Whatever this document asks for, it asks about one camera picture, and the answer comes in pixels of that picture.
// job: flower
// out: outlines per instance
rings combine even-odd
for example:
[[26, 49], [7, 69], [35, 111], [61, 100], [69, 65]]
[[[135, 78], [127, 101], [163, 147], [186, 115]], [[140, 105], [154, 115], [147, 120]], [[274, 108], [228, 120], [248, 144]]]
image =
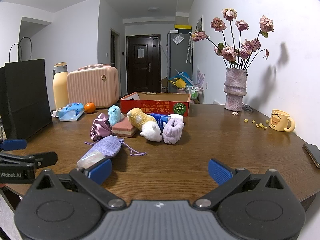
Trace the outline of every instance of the flower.
[[233, 47], [231, 46], [225, 47], [221, 52], [222, 52], [223, 58], [226, 59], [227, 61], [230, 61], [230, 62], [236, 61], [236, 53]]
[[241, 43], [241, 47], [243, 49], [246, 49], [247, 51], [250, 51], [250, 54], [253, 50], [253, 43], [252, 41], [247, 41], [247, 39], [245, 39], [245, 42]]
[[273, 32], [273, 22], [272, 20], [268, 19], [267, 17], [265, 17], [264, 15], [262, 15], [262, 17], [260, 18], [260, 28], [264, 33], [268, 33], [270, 31]]
[[267, 60], [267, 59], [268, 59], [268, 57], [269, 57], [269, 51], [266, 49], [266, 55], [265, 55], [265, 56], [263, 56], [263, 58], [264, 58], [265, 60]]
[[211, 23], [211, 28], [214, 28], [216, 32], [222, 32], [227, 27], [219, 17], [215, 17], [213, 18], [213, 22]]
[[247, 51], [246, 49], [242, 48], [240, 50], [240, 57], [243, 59], [247, 59], [251, 55], [251, 52]]
[[261, 43], [260, 43], [260, 41], [258, 40], [258, 39], [253, 39], [252, 41], [251, 41], [251, 43], [253, 44], [253, 51], [254, 52], [256, 52], [257, 51], [257, 49], [260, 49], [260, 47], [261, 47]]
[[238, 30], [239, 30], [240, 32], [249, 29], [249, 25], [248, 25], [244, 20], [236, 21], [236, 22], [235, 22], [235, 25], [238, 27]]
[[214, 46], [214, 52], [218, 55], [218, 56], [222, 56], [222, 53], [220, 52], [220, 50]]
[[206, 39], [208, 36], [205, 32], [194, 32], [191, 36], [193, 41], [200, 41]]
[[226, 8], [223, 11], [223, 17], [228, 21], [233, 21], [233, 19], [237, 19], [237, 11], [235, 9]]

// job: ceiling light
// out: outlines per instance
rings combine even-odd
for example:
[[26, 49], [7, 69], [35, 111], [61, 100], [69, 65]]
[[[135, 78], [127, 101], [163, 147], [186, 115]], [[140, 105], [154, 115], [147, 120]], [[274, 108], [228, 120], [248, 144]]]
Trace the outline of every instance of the ceiling light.
[[158, 12], [159, 10], [160, 10], [159, 7], [150, 7], [150, 8], [148, 9], [149, 12]]

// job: metal screw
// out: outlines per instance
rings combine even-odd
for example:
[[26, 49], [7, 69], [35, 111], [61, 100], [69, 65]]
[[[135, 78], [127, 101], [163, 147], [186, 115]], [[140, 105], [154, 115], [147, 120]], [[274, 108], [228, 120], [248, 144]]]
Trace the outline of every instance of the metal screw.
[[108, 205], [113, 208], [118, 208], [124, 205], [124, 201], [122, 199], [115, 198], [115, 199], [109, 200]]
[[196, 201], [196, 205], [198, 207], [208, 207], [211, 205], [211, 201], [209, 199], [201, 198]]

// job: mug handle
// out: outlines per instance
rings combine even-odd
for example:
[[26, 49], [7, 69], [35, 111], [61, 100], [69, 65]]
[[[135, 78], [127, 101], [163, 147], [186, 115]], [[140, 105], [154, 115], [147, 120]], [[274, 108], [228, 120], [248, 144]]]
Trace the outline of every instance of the mug handle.
[[285, 132], [292, 132], [296, 128], [296, 122], [288, 116], [288, 120], [291, 122], [291, 126], [289, 128], [284, 128]]

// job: orange fruit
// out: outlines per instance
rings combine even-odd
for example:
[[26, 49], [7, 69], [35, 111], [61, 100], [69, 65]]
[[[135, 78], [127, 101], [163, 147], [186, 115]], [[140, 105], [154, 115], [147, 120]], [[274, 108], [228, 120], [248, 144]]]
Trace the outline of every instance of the orange fruit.
[[87, 114], [91, 114], [96, 110], [96, 106], [94, 103], [86, 103], [84, 105], [84, 110]]

